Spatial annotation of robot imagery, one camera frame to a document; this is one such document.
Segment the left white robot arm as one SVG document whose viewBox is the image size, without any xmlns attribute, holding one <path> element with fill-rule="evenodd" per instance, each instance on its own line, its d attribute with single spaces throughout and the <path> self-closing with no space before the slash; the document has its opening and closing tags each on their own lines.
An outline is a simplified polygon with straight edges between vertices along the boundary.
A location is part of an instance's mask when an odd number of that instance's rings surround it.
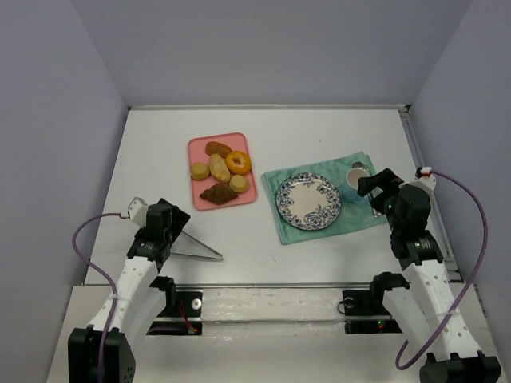
<svg viewBox="0 0 511 383">
<path fill-rule="evenodd" d="M 135 198 L 127 219 L 138 227 L 123 270 L 114 280 L 94 263 L 111 292 L 84 328 L 73 329 L 67 342 L 71 382 L 131 382 L 135 377 L 135 347 L 156 316 L 176 304 L 176 285 L 160 271 L 190 216 L 165 199 L 148 205 Z"/>
</svg>

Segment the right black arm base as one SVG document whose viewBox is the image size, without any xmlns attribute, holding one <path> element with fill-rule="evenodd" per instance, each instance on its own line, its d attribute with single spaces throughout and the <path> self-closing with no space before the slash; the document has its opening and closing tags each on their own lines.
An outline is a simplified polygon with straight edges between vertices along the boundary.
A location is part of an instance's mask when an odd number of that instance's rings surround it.
<svg viewBox="0 0 511 383">
<path fill-rule="evenodd" d="M 383 272 L 373 277 L 366 290 L 344 290 L 336 306 L 346 319 L 344 330 L 350 334 L 400 334 L 402 331 L 383 305 L 386 292 L 410 288 L 401 274 Z"/>
</svg>

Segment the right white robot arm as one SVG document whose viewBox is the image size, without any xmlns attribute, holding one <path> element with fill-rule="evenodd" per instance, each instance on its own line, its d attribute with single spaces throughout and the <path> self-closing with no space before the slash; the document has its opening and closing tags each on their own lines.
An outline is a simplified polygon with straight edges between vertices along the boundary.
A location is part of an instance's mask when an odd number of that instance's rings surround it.
<svg viewBox="0 0 511 383">
<path fill-rule="evenodd" d="M 375 276 L 371 300 L 390 313 L 406 338 L 398 356 L 413 352 L 407 362 L 397 358 L 396 369 L 423 361 L 421 382 L 496 382 L 502 373 L 497 357 L 484 354 L 458 309 L 477 272 L 454 295 L 442 251 L 426 228 L 438 175 L 430 167 L 418 168 L 406 182 L 386 168 L 358 180 L 358 195 L 369 196 L 387 219 L 391 250 L 402 269 Z"/>
</svg>

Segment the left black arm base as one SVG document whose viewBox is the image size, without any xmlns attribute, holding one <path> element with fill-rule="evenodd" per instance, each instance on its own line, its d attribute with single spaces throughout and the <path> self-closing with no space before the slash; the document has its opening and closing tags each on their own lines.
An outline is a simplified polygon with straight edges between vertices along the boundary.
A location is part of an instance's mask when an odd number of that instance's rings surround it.
<svg viewBox="0 0 511 383">
<path fill-rule="evenodd" d="M 165 306 L 147 335 L 200 336 L 203 333 L 202 291 L 177 289 L 170 277 L 157 277 L 150 286 L 165 292 Z"/>
</svg>

